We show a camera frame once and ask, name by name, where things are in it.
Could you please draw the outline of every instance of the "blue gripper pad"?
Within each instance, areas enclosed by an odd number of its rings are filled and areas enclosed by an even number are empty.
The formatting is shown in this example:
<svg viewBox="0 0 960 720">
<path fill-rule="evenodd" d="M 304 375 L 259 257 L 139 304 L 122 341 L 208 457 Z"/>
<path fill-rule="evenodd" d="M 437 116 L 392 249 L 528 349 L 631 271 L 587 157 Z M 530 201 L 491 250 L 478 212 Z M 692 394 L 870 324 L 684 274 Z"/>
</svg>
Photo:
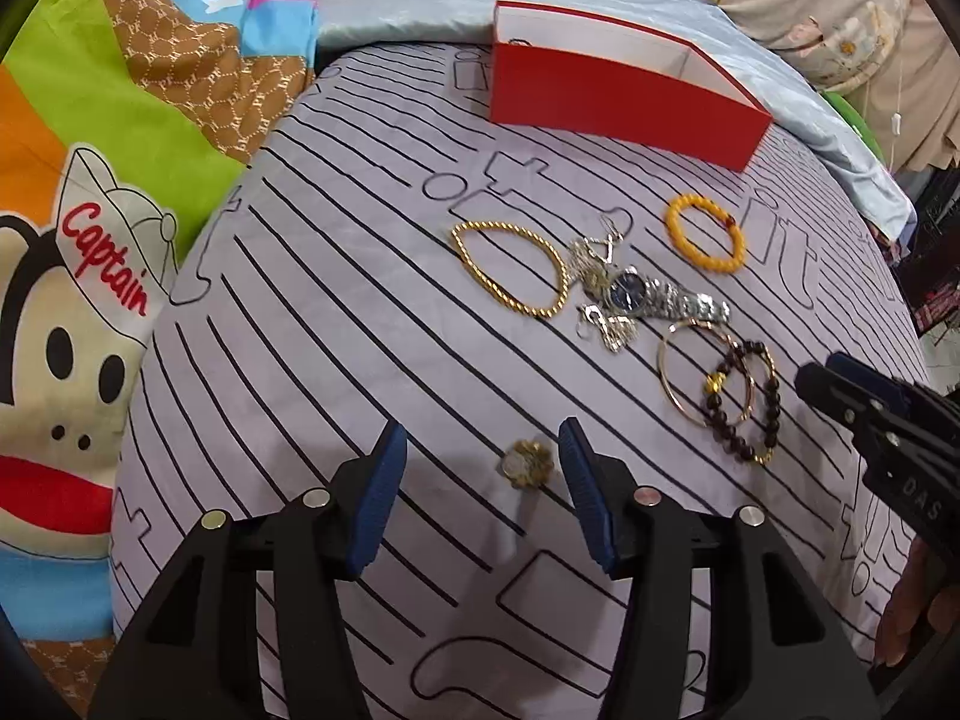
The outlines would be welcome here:
<svg viewBox="0 0 960 720">
<path fill-rule="evenodd" d="M 878 400 L 883 401 L 883 404 L 895 415 L 906 418 L 908 410 L 901 385 L 873 370 L 870 365 L 864 365 L 845 352 L 833 352 L 827 357 L 824 367 L 852 381 L 853 384 L 862 386 Z"/>
<path fill-rule="evenodd" d="M 352 538 L 344 559 L 347 570 L 354 576 L 359 576 L 376 557 L 390 509 L 400 489 L 403 469 L 407 466 L 407 432 L 403 425 L 398 422 L 387 424 L 370 459 L 375 465 L 354 509 Z"/>
<path fill-rule="evenodd" d="M 570 416 L 563 420 L 557 437 L 560 466 L 566 485 L 577 509 L 577 518 L 584 532 L 590 556 L 605 573 L 613 570 L 613 517 L 594 475 L 596 456 L 590 448 L 580 423 Z"/>
</svg>

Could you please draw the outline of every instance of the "blue watch face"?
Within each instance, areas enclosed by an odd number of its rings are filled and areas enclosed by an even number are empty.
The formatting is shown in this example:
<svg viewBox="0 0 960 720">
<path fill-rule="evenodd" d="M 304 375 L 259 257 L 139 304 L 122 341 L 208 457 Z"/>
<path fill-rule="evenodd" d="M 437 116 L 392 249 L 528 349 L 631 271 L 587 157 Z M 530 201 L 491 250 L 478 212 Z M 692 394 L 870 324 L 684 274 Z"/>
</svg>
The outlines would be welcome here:
<svg viewBox="0 0 960 720">
<path fill-rule="evenodd" d="M 646 293 L 646 284 L 640 276 L 620 274 L 610 285 L 610 303 L 629 314 L 640 309 Z"/>
</svg>

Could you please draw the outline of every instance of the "brown monogram pattern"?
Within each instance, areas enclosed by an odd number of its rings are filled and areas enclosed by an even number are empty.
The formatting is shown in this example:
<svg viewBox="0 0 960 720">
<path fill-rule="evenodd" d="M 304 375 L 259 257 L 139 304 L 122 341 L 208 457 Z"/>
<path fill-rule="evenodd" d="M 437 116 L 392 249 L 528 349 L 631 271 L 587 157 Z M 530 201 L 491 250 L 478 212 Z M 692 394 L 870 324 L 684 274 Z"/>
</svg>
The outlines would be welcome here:
<svg viewBox="0 0 960 720">
<path fill-rule="evenodd" d="M 312 80 L 302 57 L 240 56 L 236 28 L 194 22 L 170 0 L 103 1 L 133 82 L 240 162 Z"/>
<path fill-rule="evenodd" d="M 24 641 L 28 655 L 67 704 L 86 717 L 97 680 L 113 651 L 113 637 L 87 641 Z"/>
</svg>

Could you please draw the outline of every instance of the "floor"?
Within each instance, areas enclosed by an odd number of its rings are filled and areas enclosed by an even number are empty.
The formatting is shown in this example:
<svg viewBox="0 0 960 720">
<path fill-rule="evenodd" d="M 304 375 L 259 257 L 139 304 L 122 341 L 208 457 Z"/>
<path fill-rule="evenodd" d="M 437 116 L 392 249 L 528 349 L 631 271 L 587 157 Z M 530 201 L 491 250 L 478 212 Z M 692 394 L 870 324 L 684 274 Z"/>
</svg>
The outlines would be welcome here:
<svg viewBox="0 0 960 720">
<path fill-rule="evenodd" d="M 920 347 L 926 357 L 926 371 L 930 386 L 946 394 L 960 382 L 960 330 L 949 330 L 944 339 L 934 345 L 944 333 L 944 325 L 938 324 L 920 339 Z"/>
</svg>

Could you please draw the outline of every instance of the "orange bracelet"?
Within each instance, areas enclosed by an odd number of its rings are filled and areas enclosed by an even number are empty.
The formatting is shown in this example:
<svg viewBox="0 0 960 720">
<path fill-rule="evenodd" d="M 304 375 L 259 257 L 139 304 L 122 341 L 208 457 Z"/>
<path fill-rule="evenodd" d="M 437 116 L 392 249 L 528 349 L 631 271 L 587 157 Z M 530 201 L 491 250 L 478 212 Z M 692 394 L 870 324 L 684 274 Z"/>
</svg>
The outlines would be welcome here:
<svg viewBox="0 0 960 720">
<path fill-rule="evenodd" d="M 706 211 L 727 230 L 730 240 L 733 242 L 733 256 L 710 257 L 686 238 L 683 234 L 683 226 L 680 224 L 680 213 L 690 206 Z M 674 247 L 698 268 L 705 271 L 716 271 L 719 274 L 732 274 L 733 271 L 742 268 L 747 261 L 747 242 L 743 238 L 743 231 L 737 226 L 733 216 L 724 211 L 713 200 L 708 200 L 699 194 L 680 194 L 674 197 L 667 207 L 664 224 Z"/>
</svg>

